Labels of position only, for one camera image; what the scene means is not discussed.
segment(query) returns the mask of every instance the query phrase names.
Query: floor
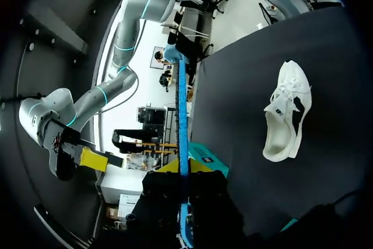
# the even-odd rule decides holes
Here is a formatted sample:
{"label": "floor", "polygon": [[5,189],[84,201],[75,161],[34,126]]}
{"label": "floor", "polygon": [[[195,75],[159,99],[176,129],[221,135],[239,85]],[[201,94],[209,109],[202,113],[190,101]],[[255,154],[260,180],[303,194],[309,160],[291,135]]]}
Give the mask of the floor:
{"label": "floor", "polygon": [[264,7],[267,4],[264,0],[228,0],[224,4],[224,14],[216,13],[216,18],[212,20],[212,53],[256,32],[259,28],[268,26],[259,9],[260,2]]}

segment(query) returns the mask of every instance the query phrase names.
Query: desk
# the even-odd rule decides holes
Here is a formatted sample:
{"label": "desk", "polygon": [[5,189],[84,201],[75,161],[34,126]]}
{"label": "desk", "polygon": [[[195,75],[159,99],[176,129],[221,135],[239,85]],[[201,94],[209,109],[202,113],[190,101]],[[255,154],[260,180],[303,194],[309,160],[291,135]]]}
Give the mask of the desk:
{"label": "desk", "polygon": [[[182,15],[184,15],[184,12],[185,12],[185,7],[181,7],[179,13],[182,14]],[[177,32],[181,32],[183,21],[184,21],[184,17],[181,18],[181,22],[180,22],[180,24],[177,26]],[[164,70],[165,70],[165,71],[166,71],[166,70],[170,70],[170,72],[171,72],[171,73],[170,73],[170,74],[171,74],[171,77],[167,77],[168,85],[171,85],[172,82],[173,82],[173,79],[174,79],[175,67],[174,67],[174,65],[171,65],[171,69],[168,69],[168,66],[169,66],[169,65],[165,65],[165,66],[164,66]]]}
{"label": "desk", "polygon": [[[359,37],[345,8],[325,8],[258,30],[205,59],[192,141],[228,164],[228,191],[246,234],[279,232],[290,218],[363,185],[372,156],[366,92],[373,83]],[[262,155],[263,109],[289,59],[306,73],[313,103],[297,157],[272,163]]]}

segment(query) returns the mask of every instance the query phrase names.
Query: bolt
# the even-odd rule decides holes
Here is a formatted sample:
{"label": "bolt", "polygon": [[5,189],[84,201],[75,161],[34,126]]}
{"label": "bolt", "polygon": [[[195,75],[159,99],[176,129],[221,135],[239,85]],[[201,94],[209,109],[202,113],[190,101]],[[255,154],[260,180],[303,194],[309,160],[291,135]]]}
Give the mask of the bolt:
{"label": "bolt", "polygon": [[33,51],[35,49],[35,43],[30,43],[29,51]]}

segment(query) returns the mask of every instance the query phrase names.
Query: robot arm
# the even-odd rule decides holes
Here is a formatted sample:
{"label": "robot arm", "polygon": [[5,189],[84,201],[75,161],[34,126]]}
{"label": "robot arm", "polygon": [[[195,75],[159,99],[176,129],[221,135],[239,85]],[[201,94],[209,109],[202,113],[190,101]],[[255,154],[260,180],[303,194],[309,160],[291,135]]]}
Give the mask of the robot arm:
{"label": "robot arm", "polygon": [[[140,19],[165,21],[175,0],[124,0],[122,4],[123,19],[117,27],[114,57],[108,69],[111,80],[90,89],[75,104],[68,89],[57,89],[41,100],[26,99],[21,103],[19,119],[23,128],[50,151],[50,169],[60,179],[67,180],[72,174],[66,176],[61,169],[74,170],[80,161],[80,134],[74,135],[70,129],[80,132],[96,112],[135,83],[136,73],[128,64],[135,52]],[[61,138],[66,134],[73,138]],[[62,157],[70,160],[58,164]]]}

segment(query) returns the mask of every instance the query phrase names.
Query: cardboard box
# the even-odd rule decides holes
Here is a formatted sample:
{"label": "cardboard box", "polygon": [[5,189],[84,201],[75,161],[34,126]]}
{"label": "cardboard box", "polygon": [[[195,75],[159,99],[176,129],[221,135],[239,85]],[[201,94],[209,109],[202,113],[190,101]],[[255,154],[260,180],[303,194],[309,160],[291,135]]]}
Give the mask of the cardboard box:
{"label": "cardboard box", "polygon": [[108,206],[106,209],[106,217],[113,220],[118,220],[118,208]]}

